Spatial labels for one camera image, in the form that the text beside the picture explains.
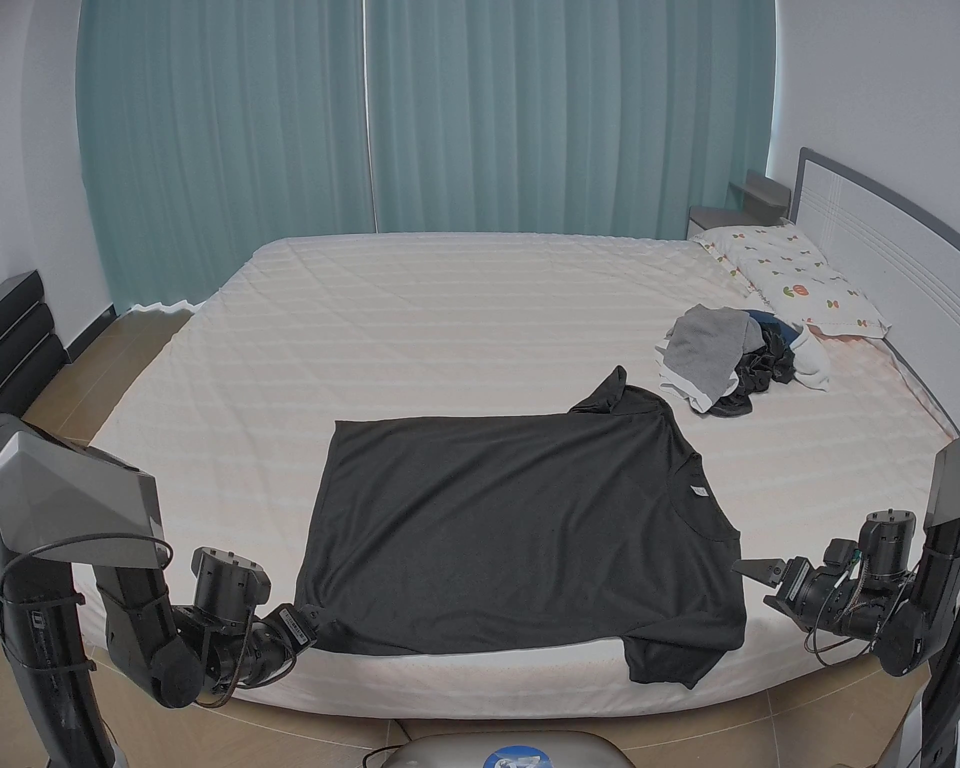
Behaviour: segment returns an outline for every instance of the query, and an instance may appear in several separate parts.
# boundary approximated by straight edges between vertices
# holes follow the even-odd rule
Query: floor
[[[189,319],[189,313],[140,312],[116,321],[63,369],[26,419],[88,443],[127,388]],[[802,641],[798,633],[798,643]],[[309,715],[232,701],[223,709],[156,705],[106,657],[93,653],[101,712],[132,768],[357,768],[363,755],[406,736],[396,721]],[[891,678],[867,657],[737,701],[647,717],[527,722],[403,720],[412,737],[467,730],[573,729],[594,732],[636,766],[829,768],[876,762],[925,667]],[[0,766],[41,768],[46,757],[0,663]],[[379,766],[379,756],[371,761]]]

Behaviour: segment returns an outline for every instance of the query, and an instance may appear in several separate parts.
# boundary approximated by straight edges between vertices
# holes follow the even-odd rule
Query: black t-shirt
[[[739,648],[739,533],[670,407],[626,375],[566,414],[338,421],[297,584],[317,645],[621,637],[631,680],[688,687]]]

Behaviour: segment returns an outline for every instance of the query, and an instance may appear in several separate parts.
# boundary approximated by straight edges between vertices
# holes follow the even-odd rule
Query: white wall
[[[960,2],[777,0],[768,175],[810,147],[960,229]]]
[[[110,306],[81,178],[80,0],[0,0],[0,279],[37,269],[64,346]]]

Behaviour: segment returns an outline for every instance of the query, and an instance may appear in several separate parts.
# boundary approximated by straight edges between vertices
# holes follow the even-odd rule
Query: bed
[[[854,536],[870,511],[921,514],[933,456],[948,441],[948,415],[960,413],[960,393],[944,378],[960,353],[940,349],[937,360],[926,353],[929,343],[917,348],[919,310],[904,307],[904,316],[888,298],[909,293],[921,307],[936,303],[955,331],[960,237],[924,240],[929,220],[817,158],[801,159],[794,216],[893,322],[891,343],[900,338],[911,352],[909,369],[883,344],[833,339],[825,342],[828,393],[778,385],[735,420],[702,417],[670,399],[742,532],[746,558],[819,560],[831,538]],[[860,224],[841,236],[847,216]],[[911,253],[918,240],[936,246],[935,259]],[[876,243],[887,259],[880,278],[872,276]],[[889,267],[902,253],[952,288],[938,291],[938,302],[924,299],[926,283]],[[167,571],[175,603],[193,597],[189,553],[215,545],[264,565],[271,607],[293,597],[334,420],[556,413],[618,364],[632,384],[656,390],[654,344],[697,302],[763,306],[685,241],[475,233],[281,240],[257,251],[205,303],[93,443],[156,477],[165,536],[178,552],[179,564]],[[103,644],[92,571],[78,566],[76,578],[87,596],[84,633]],[[745,590],[743,647],[692,690],[631,683],[621,641],[608,638],[450,656],[311,649],[281,683],[240,695],[371,717],[615,716],[714,704],[815,669],[792,622],[762,604],[764,589],[748,582]]]

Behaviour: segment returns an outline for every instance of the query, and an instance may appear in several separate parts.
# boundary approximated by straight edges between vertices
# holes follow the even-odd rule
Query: white patterned pillow
[[[719,227],[692,239],[730,267],[734,279],[758,290],[784,320],[812,325],[825,336],[882,339],[890,327],[793,224]]]

